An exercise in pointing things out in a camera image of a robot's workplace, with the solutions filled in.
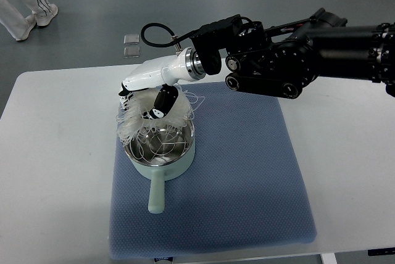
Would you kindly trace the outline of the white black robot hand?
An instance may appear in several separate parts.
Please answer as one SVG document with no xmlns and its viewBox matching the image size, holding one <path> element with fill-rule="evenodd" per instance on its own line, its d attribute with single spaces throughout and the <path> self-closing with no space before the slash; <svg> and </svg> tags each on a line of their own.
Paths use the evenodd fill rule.
<svg viewBox="0 0 395 264">
<path fill-rule="evenodd" d="M 160 119 L 167 116 L 174 106 L 178 91 L 174 84 L 179 80 L 194 82 L 205 77 L 200 58 L 192 47 L 178 55 L 147 60 L 133 70 L 121 83 L 120 102 L 124 110 L 138 91 L 161 86 L 151 110 L 143 113 L 145 119 Z"/>
</svg>

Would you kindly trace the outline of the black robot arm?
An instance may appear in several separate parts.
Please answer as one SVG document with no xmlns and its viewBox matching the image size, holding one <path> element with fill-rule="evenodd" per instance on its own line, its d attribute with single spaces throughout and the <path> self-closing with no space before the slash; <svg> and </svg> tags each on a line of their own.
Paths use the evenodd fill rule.
<svg viewBox="0 0 395 264">
<path fill-rule="evenodd" d="M 394 94 L 394 25 L 348 27 L 319 9 L 277 27 L 239 15 L 202 26 L 191 35 L 203 71 L 230 70 L 227 86 L 238 92 L 297 98 L 320 76 L 383 83 Z"/>
</svg>

